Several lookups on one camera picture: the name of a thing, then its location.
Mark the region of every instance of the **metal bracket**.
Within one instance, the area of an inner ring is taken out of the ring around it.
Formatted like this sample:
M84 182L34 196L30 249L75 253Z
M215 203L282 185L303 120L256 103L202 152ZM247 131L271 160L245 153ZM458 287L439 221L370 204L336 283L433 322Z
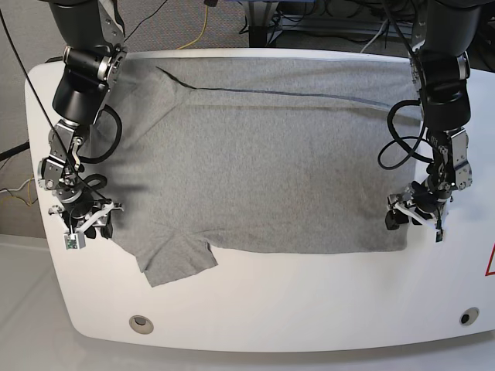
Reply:
M77 151L79 151L79 147L81 145L83 145L83 139L81 137L74 137L74 139L72 140L72 151L70 154L74 158L74 169L76 171L79 170L80 167L80 159Z
M90 226L102 226L101 223L98 222L98 220L100 218L106 217L110 211L117 209L122 210L122 206L118 203L107 203L103 205L103 208L100 211L97 211L96 213L91 215L81 226L77 227L76 232L84 233Z
M51 131L49 133L49 139L48 139L50 145L49 155L56 158L59 161L65 162L67 159L63 152L62 145L65 148L69 148L70 143L72 141L72 137L76 129L71 126L68 126L64 120L60 120L55 124L55 130L60 136L60 139L62 139L62 144L60 144L55 133Z
M100 13L101 32L107 43L112 45L122 44L124 42L124 33L120 25L115 21L114 16L109 14L114 12L114 6L108 0L98 2L98 11Z
M63 177L63 164L54 161L52 158L44 158L39 163L41 167L43 167L43 162L45 162L44 172L39 177L39 185L44 189L53 190L58 185L60 178Z
M456 186L459 191L473 183L471 165L467 161L468 136L464 128L448 133L452 143L452 163L456 172Z

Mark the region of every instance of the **white tabletop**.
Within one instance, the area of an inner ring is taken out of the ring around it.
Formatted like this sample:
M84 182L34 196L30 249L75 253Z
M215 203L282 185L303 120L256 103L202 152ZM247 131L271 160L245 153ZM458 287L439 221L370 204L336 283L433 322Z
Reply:
M495 362L494 332L306 354L197 352L89 339L70 324L46 240L26 237L0 235L0 292L6 371L493 371Z
M259 57L382 60L384 56L283 49L213 49L137 53L130 58ZM29 75L55 123L51 107L62 63ZM47 210L57 204L38 189L46 237L74 327L99 339L170 348L239 352L359 349L467 335L495 328L495 276L486 266L495 240L495 126L490 123L495 76L473 71L468 88L473 118L469 161L473 186L455 195L444 243L434 231L411 227L408 247L394 253L337 255L253 254L213 248L218 266L150 288L135 258L110 240L87 240L65 250L63 228ZM50 152L50 128L26 86L26 110L35 170ZM417 164L416 179L425 176ZM460 315L479 318L461 326ZM133 315L152 320L149 335L134 332Z

